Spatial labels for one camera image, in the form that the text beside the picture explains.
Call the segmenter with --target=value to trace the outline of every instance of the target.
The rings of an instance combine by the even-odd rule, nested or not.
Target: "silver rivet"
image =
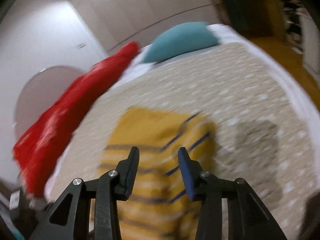
[[[82,182],[82,180],[78,178],[78,179],[74,179],[72,183],[74,185],[79,185],[81,182]]]
[[[241,185],[245,185],[246,181],[243,178],[238,178],[238,179],[236,179],[236,183],[241,184]]]
[[[210,176],[210,174],[211,174],[211,173],[208,172],[208,171],[201,171],[201,172],[200,172],[200,176],[201,176],[201,177],[204,177],[204,178]]]
[[[115,171],[115,170],[109,171],[108,175],[109,175],[110,177],[117,176],[117,175],[118,175],[118,171]]]

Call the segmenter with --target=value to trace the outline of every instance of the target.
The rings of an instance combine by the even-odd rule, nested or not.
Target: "red cloth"
[[[97,63],[77,78],[56,103],[45,111],[13,147],[28,194],[44,196],[44,186],[57,159],[72,138],[92,104],[121,76],[138,54],[138,44],[129,42],[115,55]]]

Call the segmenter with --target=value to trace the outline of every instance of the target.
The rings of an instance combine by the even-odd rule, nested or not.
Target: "yellow garment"
[[[178,168],[178,149],[212,170],[214,125],[199,114],[131,107],[120,118],[103,152],[99,175],[126,159],[132,146],[140,162],[132,195],[118,201],[123,240],[195,239],[200,202],[191,202]]]

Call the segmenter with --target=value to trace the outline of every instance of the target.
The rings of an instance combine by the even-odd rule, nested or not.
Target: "brown floor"
[[[279,62],[309,94],[320,111],[320,89],[313,77],[303,68],[303,56],[273,37],[253,38],[250,41]]]

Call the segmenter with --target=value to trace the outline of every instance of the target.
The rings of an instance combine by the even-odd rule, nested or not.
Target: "teal pillow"
[[[217,44],[218,39],[207,29],[206,23],[183,23],[160,34],[153,41],[143,62],[160,62]]]

